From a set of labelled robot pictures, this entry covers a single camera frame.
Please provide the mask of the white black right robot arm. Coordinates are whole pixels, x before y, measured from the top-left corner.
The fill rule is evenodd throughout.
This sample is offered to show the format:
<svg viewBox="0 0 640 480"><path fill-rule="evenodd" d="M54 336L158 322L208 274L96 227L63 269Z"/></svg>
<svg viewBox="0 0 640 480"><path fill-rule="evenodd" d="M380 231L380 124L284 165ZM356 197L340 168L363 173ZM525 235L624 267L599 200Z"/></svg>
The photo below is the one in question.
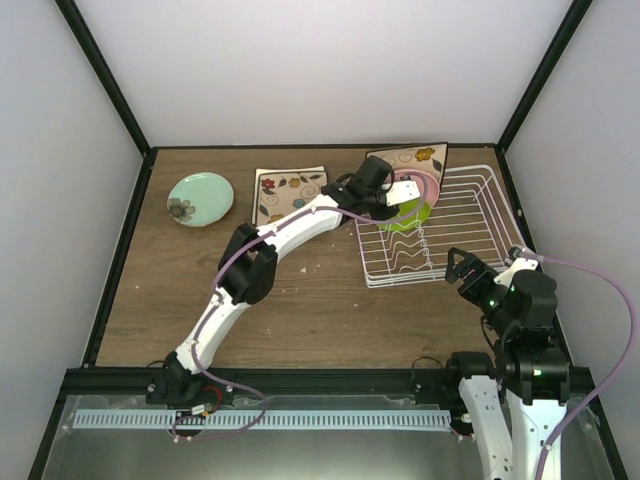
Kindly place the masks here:
<svg viewBox="0 0 640 480"><path fill-rule="evenodd" d="M456 247L445 279L481 312L497 339L488 356L456 352L447 362L447 396L463 403L485 479L559 479L561 440L552 435L567 413L570 363L555 337L557 283L517 246L499 272Z"/></svg>

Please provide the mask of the mint green floral plate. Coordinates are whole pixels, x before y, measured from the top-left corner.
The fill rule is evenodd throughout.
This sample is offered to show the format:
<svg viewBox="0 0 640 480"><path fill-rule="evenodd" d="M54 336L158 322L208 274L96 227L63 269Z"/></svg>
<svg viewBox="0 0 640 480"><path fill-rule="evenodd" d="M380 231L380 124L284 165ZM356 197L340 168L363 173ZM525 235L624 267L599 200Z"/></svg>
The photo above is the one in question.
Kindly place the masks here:
<svg viewBox="0 0 640 480"><path fill-rule="evenodd" d="M189 228L202 228L221 220L234 202L231 183L213 172L181 179L170 191L166 207L171 218Z"/></svg>

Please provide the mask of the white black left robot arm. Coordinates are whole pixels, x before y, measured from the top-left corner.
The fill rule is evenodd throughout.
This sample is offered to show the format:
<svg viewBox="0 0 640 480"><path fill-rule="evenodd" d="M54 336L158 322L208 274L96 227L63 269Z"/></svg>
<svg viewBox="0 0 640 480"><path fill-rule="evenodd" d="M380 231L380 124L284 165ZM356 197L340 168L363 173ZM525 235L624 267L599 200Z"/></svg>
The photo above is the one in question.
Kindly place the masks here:
<svg viewBox="0 0 640 480"><path fill-rule="evenodd" d="M278 263L304 243L350 220L376 226L407 222L439 186L429 172L395 169L370 155L359 169L323 186L318 195L261 227L236 228L222 255L210 300L195 326L163 362L166 390L181 403L204 392L203 375L236 320L273 288Z"/></svg>

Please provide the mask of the pink round plate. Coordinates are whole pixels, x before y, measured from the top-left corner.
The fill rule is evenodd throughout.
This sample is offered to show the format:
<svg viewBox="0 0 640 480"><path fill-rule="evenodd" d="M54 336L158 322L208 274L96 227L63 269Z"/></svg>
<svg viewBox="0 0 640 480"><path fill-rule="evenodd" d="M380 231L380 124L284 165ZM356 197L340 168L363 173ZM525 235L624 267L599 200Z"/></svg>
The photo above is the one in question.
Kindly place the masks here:
<svg viewBox="0 0 640 480"><path fill-rule="evenodd" d="M410 180L415 181L424 202L430 207L436 205L440 196L440 183L434 175L429 172L408 168L395 169L394 175L396 180L408 177Z"/></svg>

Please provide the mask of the lime green round plate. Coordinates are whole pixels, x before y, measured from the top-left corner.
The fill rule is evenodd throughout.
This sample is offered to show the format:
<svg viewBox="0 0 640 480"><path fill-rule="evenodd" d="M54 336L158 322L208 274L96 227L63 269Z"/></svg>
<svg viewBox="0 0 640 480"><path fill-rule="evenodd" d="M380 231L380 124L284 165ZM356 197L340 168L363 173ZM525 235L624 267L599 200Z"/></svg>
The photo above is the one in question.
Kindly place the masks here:
<svg viewBox="0 0 640 480"><path fill-rule="evenodd" d="M431 206L428 203L422 203L420 199L402 203L399 205L399 211L395 216L395 219L406 216L409 213L413 213L413 215L400 222L388 225L379 225L378 228L382 231L390 232L406 232L418 229L429 218L431 214Z"/></svg>

